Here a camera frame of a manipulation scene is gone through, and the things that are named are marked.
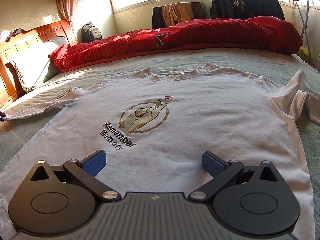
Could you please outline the red quilt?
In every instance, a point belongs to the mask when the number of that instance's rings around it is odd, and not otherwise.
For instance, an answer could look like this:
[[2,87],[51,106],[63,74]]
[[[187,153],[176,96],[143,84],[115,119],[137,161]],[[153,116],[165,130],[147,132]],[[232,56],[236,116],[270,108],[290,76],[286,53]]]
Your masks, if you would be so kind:
[[99,63],[182,50],[242,48],[291,55],[302,45],[303,39],[295,26],[273,16],[197,19],[167,28],[112,35],[90,43],[66,44],[50,53],[49,58],[65,73]]

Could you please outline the grey backpack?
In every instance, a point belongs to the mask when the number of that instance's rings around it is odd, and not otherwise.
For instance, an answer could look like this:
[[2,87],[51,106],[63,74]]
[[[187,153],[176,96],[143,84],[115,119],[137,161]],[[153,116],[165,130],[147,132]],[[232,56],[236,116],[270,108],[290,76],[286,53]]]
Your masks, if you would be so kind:
[[101,31],[92,24],[92,22],[86,23],[82,28],[80,28],[81,41],[83,43],[93,42],[95,40],[101,40]]

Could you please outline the black hanging coat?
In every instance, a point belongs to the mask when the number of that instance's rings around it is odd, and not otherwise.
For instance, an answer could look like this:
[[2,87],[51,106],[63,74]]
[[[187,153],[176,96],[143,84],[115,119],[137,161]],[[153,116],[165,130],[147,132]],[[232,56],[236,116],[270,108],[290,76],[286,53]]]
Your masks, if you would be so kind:
[[284,20],[285,16],[278,0],[242,0],[244,17],[273,16]]

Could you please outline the white printed t-shirt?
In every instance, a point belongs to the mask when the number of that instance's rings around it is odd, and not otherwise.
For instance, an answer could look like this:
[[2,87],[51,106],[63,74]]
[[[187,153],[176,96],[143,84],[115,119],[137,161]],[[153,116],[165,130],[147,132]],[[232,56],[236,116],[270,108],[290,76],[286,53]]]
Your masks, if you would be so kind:
[[1,236],[15,230],[8,205],[40,159],[59,165],[96,150],[107,154],[98,178],[120,193],[182,191],[209,180],[201,155],[248,165],[270,160],[297,197],[301,215],[294,234],[313,239],[313,190],[296,121],[302,109],[319,123],[319,92],[298,70],[284,86],[241,70],[207,64],[190,72],[146,68],[72,88],[49,106],[60,111],[1,172]]

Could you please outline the white pillow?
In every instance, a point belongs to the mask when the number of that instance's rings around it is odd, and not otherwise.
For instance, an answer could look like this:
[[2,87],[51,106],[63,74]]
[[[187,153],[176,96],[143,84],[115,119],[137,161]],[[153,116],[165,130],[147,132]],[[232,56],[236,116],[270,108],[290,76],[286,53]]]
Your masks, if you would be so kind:
[[65,44],[65,37],[54,37],[18,53],[10,60],[24,91],[28,93],[60,74],[49,54]]

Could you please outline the yellow brown hanging clothes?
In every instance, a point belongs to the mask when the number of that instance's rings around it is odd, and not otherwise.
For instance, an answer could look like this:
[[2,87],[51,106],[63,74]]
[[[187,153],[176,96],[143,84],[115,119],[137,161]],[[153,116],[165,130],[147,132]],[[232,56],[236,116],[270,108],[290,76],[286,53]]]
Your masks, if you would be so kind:
[[207,18],[202,2],[183,2],[155,7],[152,11],[152,29],[167,28],[181,22]]

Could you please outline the wooden headboard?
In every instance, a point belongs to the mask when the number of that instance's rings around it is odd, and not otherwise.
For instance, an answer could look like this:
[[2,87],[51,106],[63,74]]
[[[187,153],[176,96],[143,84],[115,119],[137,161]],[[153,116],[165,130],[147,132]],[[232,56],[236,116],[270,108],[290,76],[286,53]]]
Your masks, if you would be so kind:
[[9,42],[1,43],[1,109],[6,109],[25,94],[11,61],[20,53],[26,53],[30,48],[58,36],[63,36],[71,46],[78,43],[71,26],[65,20],[39,26],[12,37]]

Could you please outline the green plaid bed sheet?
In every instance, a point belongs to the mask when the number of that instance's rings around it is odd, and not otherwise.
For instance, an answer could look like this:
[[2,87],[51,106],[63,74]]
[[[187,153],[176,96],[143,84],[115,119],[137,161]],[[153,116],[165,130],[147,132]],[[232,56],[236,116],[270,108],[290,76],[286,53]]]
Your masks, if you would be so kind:
[[[45,102],[72,87],[89,88],[106,78],[128,75],[144,68],[156,71],[177,71],[205,66],[207,62],[218,67],[231,67],[264,76],[279,85],[285,85],[297,70],[306,74],[307,85],[319,93],[319,71],[296,55],[282,55],[263,50],[211,48],[173,53],[138,56],[130,59],[101,63],[58,74],[40,88],[18,99],[9,113],[24,110]],[[58,109],[23,120],[1,122],[1,172],[18,151],[56,114]],[[313,215],[315,235],[319,236],[319,125],[308,117],[304,109],[297,122],[313,187]],[[5,208],[4,182],[1,182],[1,237],[10,239],[15,234]]]

